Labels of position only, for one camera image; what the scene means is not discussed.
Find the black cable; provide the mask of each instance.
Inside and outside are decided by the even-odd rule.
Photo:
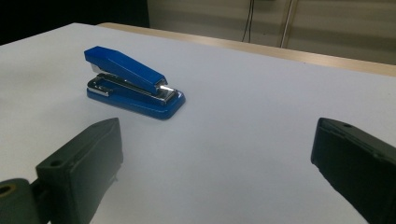
[[[251,4],[251,14],[250,14],[250,25],[248,26],[248,42],[250,43],[250,35],[251,35],[251,22],[253,21],[253,12],[254,12],[254,0]]]
[[[254,9],[254,0],[250,0],[250,6],[249,6],[249,10],[248,10],[248,15],[247,15],[247,23],[245,25],[245,32],[244,32],[244,36],[242,37],[242,42],[245,41],[245,35],[248,30],[248,42],[250,43],[251,23],[253,21],[253,11],[254,11],[253,9]]]
[[[245,40],[245,34],[247,33],[248,30],[248,22],[250,20],[250,13],[251,13],[251,6],[253,4],[253,0],[250,0],[250,6],[248,7],[248,15],[247,15],[247,23],[245,25],[245,32],[244,32],[244,36],[242,37],[242,42],[244,42]]]

